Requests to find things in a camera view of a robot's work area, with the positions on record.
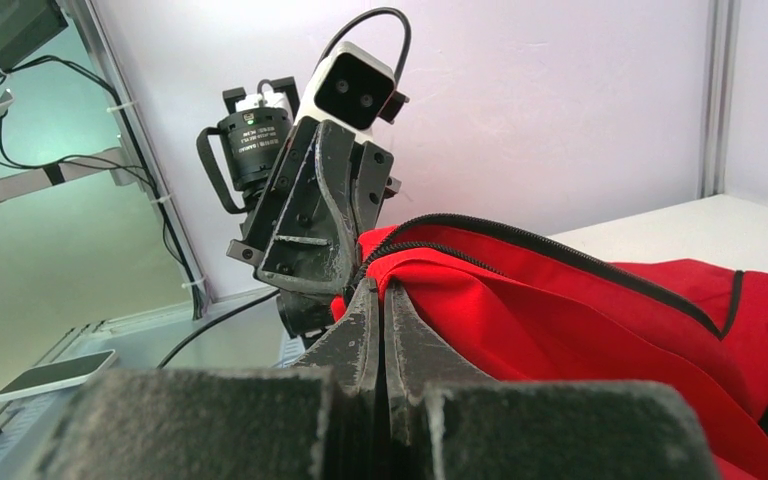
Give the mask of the red jacket black lining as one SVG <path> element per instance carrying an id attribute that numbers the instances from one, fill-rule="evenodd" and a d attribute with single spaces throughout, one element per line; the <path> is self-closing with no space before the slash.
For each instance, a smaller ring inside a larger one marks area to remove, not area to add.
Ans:
<path id="1" fill-rule="evenodd" d="M 768 272 L 606 262 L 437 213 L 362 233 L 358 278 L 401 284 L 466 360 L 508 381 L 651 380 L 695 410 L 720 472 L 768 479 Z"/>

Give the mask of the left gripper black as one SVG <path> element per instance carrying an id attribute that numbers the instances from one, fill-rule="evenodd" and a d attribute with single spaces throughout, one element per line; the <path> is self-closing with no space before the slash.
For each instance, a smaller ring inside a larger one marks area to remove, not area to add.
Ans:
<path id="1" fill-rule="evenodd" d="M 304 116 L 290 130 L 226 255 L 283 289 L 276 305 L 291 339 L 334 324 L 328 302 L 303 295 L 335 295 L 350 283 L 358 237 L 377 224 L 393 164 L 389 151 L 329 120 Z"/>

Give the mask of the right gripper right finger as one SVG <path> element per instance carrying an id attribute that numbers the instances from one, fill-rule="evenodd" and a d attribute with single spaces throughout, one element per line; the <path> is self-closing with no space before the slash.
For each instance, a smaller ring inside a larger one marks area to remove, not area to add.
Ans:
<path id="1" fill-rule="evenodd" d="M 695 413 L 651 381 L 502 382 L 390 285 L 383 353 L 396 479 L 716 479 Z"/>

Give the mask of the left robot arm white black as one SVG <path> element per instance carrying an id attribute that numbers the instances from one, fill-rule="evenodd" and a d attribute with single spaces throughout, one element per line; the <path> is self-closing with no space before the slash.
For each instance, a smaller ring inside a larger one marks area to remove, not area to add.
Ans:
<path id="1" fill-rule="evenodd" d="M 260 84 L 271 92 L 223 91 L 228 115 L 198 135 L 197 154 L 223 208 L 245 217 L 228 257 L 277 289 L 288 335 L 312 343 L 333 323 L 332 299 L 353 283 L 359 235 L 401 183 L 389 152 L 302 117 L 294 78 Z"/>

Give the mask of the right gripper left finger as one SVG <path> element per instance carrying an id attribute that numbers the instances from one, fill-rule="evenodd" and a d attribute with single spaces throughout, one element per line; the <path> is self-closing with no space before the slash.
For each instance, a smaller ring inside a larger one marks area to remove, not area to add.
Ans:
<path id="1" fill-rule="evenodd" d="M 370 479 L 378 289 L 286 368 L 117 369 L 79 389 L 36 479 Z"/>

